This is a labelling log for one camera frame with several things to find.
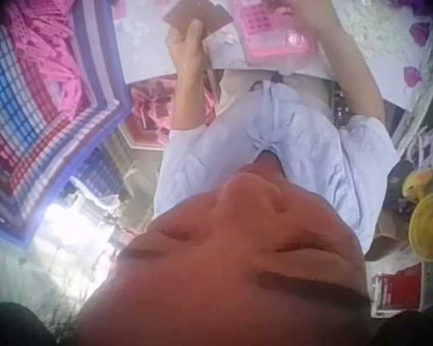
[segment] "hand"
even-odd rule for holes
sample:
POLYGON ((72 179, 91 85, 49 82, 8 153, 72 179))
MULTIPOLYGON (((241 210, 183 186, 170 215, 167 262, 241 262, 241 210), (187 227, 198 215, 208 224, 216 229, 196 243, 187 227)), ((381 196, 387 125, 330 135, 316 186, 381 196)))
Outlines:
POLYGON ((178 77, 193 80, 202 76, 206 61, 202 34, 203 23, 198 19, 190 23, 185 40, 177 29, 170 28, 166 46, 178 77))
POLYGON ((331 0, 265 0, 269 7, 289 6, 299 20, 314 34, 334 32, 341 27, 331 0))

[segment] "white table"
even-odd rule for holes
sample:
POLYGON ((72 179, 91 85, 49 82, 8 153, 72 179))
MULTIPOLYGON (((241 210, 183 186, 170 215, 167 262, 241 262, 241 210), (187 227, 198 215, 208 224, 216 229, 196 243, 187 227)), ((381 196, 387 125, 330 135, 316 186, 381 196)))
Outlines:
MULTIPOLYGON (((117 44, 127 84, 175 73, 164 44, 169 25, 162 17, 178 1, 156 6, 153 0, 123 0, 126 16, 115 20, 117 44)), ((383 0, 333 0, 341 21, 353 35, 366 56, 367 64, 380 87, 383 97, 406 110, 412 110, 417 90, 406 86, 403 68, 415 66, 421 74, 429 73, 423 66, 429 60, 433 23, 428 44, 420 48, 411 38, 409 28, 415 22, 431 22, 429 17, 415 17, 409 8, 393 10, 383 0)), ((230 0, 213 0, 226 9, 230 0)), ((209 37, 205 44, 213 68, 263 68, 287 75, 292 72, 333 79, 329 63, 322 52, 306 68, 291 61, 265 66, 248 66, 233 24, 209 37)))

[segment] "brown card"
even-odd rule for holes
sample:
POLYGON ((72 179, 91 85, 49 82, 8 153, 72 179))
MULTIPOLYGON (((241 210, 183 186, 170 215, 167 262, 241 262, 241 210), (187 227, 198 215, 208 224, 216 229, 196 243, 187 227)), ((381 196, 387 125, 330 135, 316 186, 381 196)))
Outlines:
POLYGON ((177 28, 182 37, 186 37, 193 19, 203 23, 202 39, 233 21, 224 7, 208 0, 181 0, 164 16, 164 21, 177 28))

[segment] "yellow plastic object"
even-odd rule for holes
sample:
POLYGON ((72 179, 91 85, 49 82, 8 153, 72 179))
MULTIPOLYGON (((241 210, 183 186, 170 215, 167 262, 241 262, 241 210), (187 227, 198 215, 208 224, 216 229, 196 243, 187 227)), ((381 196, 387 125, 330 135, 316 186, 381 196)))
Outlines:
POLYGON ((423 260, 433 262, 433 193, 416 206, 410 219, 409 240, 423 260))
POLYGON ((418 202, 424 197, 424 190, 432 181, 432 169, 425 169, 422 172, 413 171, 403 182, 402 195, 408 200, 418 202))

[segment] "person's left hand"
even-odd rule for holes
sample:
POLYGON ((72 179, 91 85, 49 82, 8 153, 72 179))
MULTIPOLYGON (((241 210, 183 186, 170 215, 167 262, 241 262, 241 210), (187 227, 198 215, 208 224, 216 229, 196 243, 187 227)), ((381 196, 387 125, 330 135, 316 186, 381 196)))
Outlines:
POLYGON ((202 34, 203 23, 198 19, 190 23, 185 40, 178 30, 170 28, 166 46, 178 77, 193 80, 202 76, 206 61, 202 34))

